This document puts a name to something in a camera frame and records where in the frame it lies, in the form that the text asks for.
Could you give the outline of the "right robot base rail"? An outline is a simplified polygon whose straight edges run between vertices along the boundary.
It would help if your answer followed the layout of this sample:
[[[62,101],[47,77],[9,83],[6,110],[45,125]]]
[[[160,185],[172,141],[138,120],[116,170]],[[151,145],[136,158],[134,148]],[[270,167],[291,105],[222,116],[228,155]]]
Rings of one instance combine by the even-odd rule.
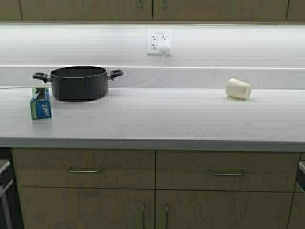
[[[296,183],[301,188],[301,190],[305,191],[305,161],[300,161],[297,166],[297,174],[296,174]]]

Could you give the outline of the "left robot base rail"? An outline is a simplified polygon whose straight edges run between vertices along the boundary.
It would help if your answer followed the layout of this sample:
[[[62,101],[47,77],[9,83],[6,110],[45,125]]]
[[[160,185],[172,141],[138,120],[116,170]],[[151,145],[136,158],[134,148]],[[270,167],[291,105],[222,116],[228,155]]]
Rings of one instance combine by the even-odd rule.
[[[12,229],[8,190],[13,184],[13,179],[9,174],[10,161],[0,160],[0,228]]]

